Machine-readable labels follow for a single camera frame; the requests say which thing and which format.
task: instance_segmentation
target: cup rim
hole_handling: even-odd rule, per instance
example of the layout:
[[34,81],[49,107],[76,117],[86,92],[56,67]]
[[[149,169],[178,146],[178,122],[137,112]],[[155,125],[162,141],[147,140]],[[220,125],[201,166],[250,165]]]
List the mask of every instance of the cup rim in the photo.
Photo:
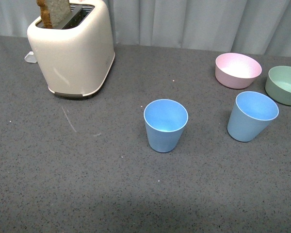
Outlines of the cup rim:
[[[183,124],[183,126],[181,126],[180,128],[176,129],[176,130],[171,130],[171,131],[163,131],[163,130],[159,130],[159,129],[156,129],[154,128],[152,125],[150,125],[150,123],[146,120],[146,109],[148,108],[148,106],[154,102],[157,102],[157,101],[162,101],[162,100],[167,100],[167,101],[172,101],[172,102],[175,102],[177,104],[179,104],[185,111],[186,113],[186,120],[185,120],[185,123]],[[150,126],[151,128],[153,128],[154,130],[157,130],[159,132],[163,132],[163,133],[172,133],[172,132],[175,132],[175,131],[179,131],[181,130],[182,128],[184,128],[186,126],[186,124],[188,123],[188,120],[189,120],[189,114],[188,114],[188,111],[186,110],[186,108],[179,102],[175,101],[175,100],[170,100],[170,99],[159,99],[159,100],[154,100],[152,101],[151,103],[149,103],[146,107],[145,107],[145,110],[144,110],[144,119],[147,123],[148,126]]]
[[[238,103],[237,103],[237,98],[238,98],[240,95],[243,95],[244,93],[255,93],[255,94],[259,94],[259,95],[263,96],[264,98],[267,98],[268,100],[270,100],[270,102],[271,102],[271,103],[276,107],[276,110],[277,110],[276,116],[273,117],[273,118],[270,118],[270,119],[259,119],[259,118],[256,118],[256,117],[253,117],[253,116],[250,116],[250,115],[248,115],[247,113],[245,113],[245,112],[244,112],[244,111],[239,107],[239,105],[238,105]],[[270,97],[268,97],[267,95],[262,94],[262,93],[260,93],[260,92],[256,92],[256,91],[243,91],[243,92],[239,93],[239,94],[236,96],[236,98],[235,98],[235,103],[237,104],[238,109],[239,109],[242,113],[244,113],[246,116],[248,116],[249,118],[254,119],[254,120],[259,120],[259,121],[271,121],[271,120],[274,120],[274,119],[279,115],[279,108],[278,108],[278,105],[275,103],[275,101],[273,101]]]

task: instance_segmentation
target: pink bowl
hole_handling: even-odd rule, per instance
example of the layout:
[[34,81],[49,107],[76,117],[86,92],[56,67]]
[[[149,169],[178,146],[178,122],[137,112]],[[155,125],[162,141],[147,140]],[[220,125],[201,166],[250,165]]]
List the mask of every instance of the pink bowl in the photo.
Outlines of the pink bowl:
[[215,60],[215,77],[233,89],[248,87],[262,72],[260,64],[243,54],[224,53]]

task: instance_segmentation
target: toaster base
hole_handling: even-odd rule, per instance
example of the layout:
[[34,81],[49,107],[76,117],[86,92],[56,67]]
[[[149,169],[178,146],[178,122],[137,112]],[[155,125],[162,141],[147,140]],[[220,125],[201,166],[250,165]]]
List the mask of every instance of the toaster base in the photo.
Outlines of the toaster base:
[[107,71],[107,73],[106,73],[106,76],[104,77],[104,79],[103,79],[101,85],[100,85],[96,90],[94,90],[94,91],[92,91],[92,92],[90,92],[90,93],[86,93],[86,94],[60,93],[60,92],[53,91],[52,89],[50,89],[49,86],[48,86],[48,89],[49,89],[49,91],[50,91],[51,93],[53,93],[53,94],[55,94],[55,95],[57,95],[57,96],[61,96],[61,97],[68,97],[68,98],[82,98],[82,97],[90,96],[90,95],[96,93],[96,92],[97,92],[97,91],[102,87],[102,85],[104,84],[104,82],[105,82],[105,80],[106,80],[106,78],[107,78],[107,76],[108,76],[108,74],[109,74],[109,71],[110,71],[110,69],[111,69],[111,67],[112,67],[112,64],[113,64],[114,58],[115,58],[115,52],[114,52],[114,54],[113,54],[113,58],[112,58],[112,61],[111,61],[111,63],[110,63],[110,66],[109,66],[109,68],[108,68],[108,71]]

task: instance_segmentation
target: toaster slot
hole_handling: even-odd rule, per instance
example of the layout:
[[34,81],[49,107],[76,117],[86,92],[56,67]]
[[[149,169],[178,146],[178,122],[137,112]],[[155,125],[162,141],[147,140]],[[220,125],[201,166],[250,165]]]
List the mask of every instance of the toaster slot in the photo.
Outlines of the toaster slot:
[[[71,13],[54,29],[71,29],[77,27],[94,9],[92,5],[70,4]],[[36,25],[39,28],[44,28],[43,22],[40,21]]]

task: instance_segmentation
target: green bowl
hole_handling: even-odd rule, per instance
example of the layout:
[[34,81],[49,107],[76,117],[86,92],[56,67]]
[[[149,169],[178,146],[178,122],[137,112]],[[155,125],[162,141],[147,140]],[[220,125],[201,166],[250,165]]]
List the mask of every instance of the green bowl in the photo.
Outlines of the green bowl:
[[268,72],[265,90],[279,103],[291,106],[291,67],[273,67]]

